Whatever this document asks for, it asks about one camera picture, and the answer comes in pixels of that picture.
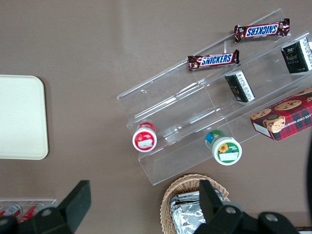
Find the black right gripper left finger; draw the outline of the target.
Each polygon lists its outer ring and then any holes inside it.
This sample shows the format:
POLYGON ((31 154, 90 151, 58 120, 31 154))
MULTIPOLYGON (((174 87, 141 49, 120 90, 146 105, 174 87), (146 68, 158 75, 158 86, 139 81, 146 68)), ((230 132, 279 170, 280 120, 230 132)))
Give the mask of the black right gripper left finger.
POLYGON ((91 207, 91 184, 81 180, 57 207, 47 207, 19 223, 14 216, 0 218, 2 234, 74 234, 91 207))

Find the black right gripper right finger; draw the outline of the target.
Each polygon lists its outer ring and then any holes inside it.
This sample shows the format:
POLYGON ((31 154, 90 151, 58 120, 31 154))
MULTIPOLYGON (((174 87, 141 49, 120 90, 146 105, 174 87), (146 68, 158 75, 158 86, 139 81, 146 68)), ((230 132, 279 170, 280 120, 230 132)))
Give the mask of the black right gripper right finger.
POLYGON ((199 204, 206 220, 198 234, 297 234, 298 229, 283 215, 262 212, 253 218, 233 203, 223 204, 210 181, 199 182, 199 204))

